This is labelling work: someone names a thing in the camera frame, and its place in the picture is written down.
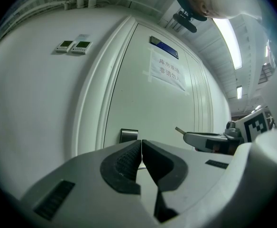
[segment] ceiling light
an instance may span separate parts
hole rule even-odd
[[[242,98],[242,86],[237,87],[238,99]]]
[[[231,58],[233,61],[234,69],[237,70],[242,67],[241,52],[238,44],[238,40],[235,36],[231,23],[228,19],[213,19],[216,26],[219,28],[221,34],[223,35]]]
[[[265,48],[265,57],[268,57],[268,46]]]

